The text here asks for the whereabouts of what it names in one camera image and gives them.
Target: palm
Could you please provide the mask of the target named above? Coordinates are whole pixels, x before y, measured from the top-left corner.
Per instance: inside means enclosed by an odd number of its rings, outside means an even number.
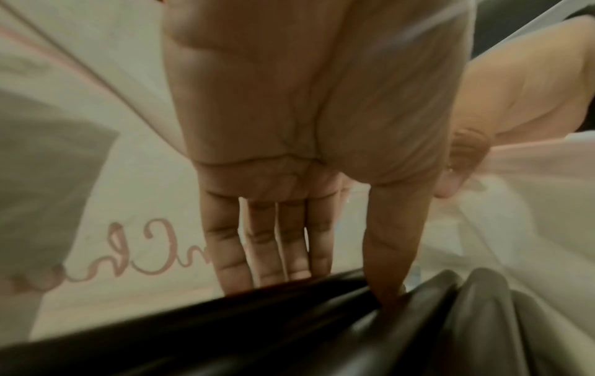
[[[394,48],[387,42],[410,19],[448,2],[247,3],[170,1],[164,27],[170,86],[224,290],[251,286],[237,238],[238,197],[246,199],[261,284],[284,279],[279,248],[291,278],[329,273],[344,174],[372,184],[368,278],[402,278],[442,167],[467,22]],[[388,265],[389,276],[376,273]]]

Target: white fabric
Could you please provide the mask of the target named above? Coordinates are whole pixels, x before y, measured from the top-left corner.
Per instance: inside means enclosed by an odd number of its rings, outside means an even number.
[[[162,72],[161,5],[0,4],[35,26],[0,9],[0,345],[220,296]],[[593,161],[593,134],[495,149],[433,203],[408,283],[494,268],[595,374]],[[361,266],[367,189],[337,225],[334,271]]]

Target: hand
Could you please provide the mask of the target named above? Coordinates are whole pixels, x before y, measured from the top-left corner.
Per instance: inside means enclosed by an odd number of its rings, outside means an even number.
[[[451,116],[450,197],[491,146],[563,138],[582,124],[595,95],[595,18],[570,19],[470,62]]]
[[[261,286],[283,282],[280,253],[290,279],[328,274],[354,179],[371,184],[364,272],[381,300],[398,295],[446,159],[469,12],[463,3],[459,17],[399,36],[455,3],[167,1],[167,76],[226,294],[253,288],[253,273]]]

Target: person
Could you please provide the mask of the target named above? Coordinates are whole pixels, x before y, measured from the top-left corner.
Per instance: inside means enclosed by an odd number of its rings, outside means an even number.
[[[595,129],[593,15],[594,6],[584,8],[467,65],[451,116],[449,170],[436,196],[453,196],[491,146]]]
[[[290,280],[327,275],[356,180],[371,185],[364,272],[390,304],[434,195],[453,195],[491,145],[560,136],[580,121],[591,20],[482,56],[457,95],[473,23],[467,2],[448,12],[460,3],[167,1],[167,77],[226,294],[285,281],[281,257]]]

